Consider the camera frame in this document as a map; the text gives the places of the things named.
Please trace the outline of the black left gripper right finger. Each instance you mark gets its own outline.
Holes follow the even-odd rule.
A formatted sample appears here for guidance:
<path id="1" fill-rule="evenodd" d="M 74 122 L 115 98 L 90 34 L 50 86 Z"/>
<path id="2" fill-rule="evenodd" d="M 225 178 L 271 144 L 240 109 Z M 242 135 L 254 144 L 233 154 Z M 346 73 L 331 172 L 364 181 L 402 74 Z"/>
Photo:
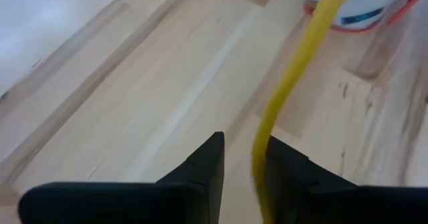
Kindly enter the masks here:
<path id="1" fill-rule="evenodd" d="M 356 185 L 271 137 L 266 174 L 274 223 L 427 224 L 427 188 Z"/>

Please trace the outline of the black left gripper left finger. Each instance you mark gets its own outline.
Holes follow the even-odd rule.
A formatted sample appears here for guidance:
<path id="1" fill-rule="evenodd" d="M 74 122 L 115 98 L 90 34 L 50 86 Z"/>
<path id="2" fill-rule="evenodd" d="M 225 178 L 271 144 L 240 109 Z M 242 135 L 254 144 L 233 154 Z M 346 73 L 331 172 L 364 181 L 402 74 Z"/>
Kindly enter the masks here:
<path id="1" fill-rule="evenodd" d="M 213 133 L 153 183 L 54 182 L 20 198 L 22 223 L 218 223 L 225 137 Z"/>

